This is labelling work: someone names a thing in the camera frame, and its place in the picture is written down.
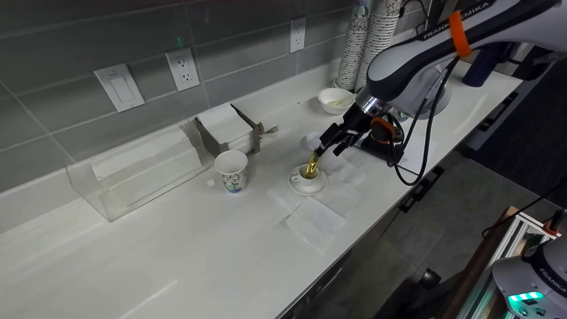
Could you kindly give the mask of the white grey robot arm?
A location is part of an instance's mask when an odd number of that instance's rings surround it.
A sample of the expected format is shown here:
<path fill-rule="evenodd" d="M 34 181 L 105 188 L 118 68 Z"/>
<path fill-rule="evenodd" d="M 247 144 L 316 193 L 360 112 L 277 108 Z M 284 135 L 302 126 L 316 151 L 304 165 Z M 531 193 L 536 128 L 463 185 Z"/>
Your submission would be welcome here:
<path fill-rule="evenodd" d="M 341 154 L 371 130 L 375 117 L 396 108 L 410 117 L 438 114 L 446 68 L 474 50 L 497 43 L 531 43 L 567 52 L 566 0 L 483 0 L 456 11 L 433 30 L 380 52 L 369 64 L 368 85 L 320 139 L 316 154 Z"/>

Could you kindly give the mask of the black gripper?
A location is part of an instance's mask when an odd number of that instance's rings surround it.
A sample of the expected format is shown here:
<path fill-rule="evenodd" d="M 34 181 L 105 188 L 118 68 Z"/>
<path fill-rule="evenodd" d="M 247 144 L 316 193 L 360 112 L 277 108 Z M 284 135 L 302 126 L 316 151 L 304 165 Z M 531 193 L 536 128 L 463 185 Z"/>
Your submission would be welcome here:
<path fill-rule="evenodd" d="M 327 149 L 334 149 L 336 156 L 341 156 L 350 146 L 353 146 L 364 133 L 369 131 L 371 121 L 378 110 L 375 107 L 364 108 L 355 103 L 345 115 L 343 123 L 334 123 L 323 135 L 322 144 L 316 147 L 314 154 L 323 156 Z"/>

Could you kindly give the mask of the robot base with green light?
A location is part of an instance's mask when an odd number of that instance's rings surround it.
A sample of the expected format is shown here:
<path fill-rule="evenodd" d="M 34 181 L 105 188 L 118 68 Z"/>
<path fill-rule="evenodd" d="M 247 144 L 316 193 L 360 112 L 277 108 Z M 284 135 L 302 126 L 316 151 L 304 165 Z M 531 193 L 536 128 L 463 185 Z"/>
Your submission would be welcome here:
<path fill-rule="evenodd" d="M 567 319 L 567 240 L 490 264 L 458 319 L 488 319 L 493 298 L 504 302 L 506 319 Z"/>

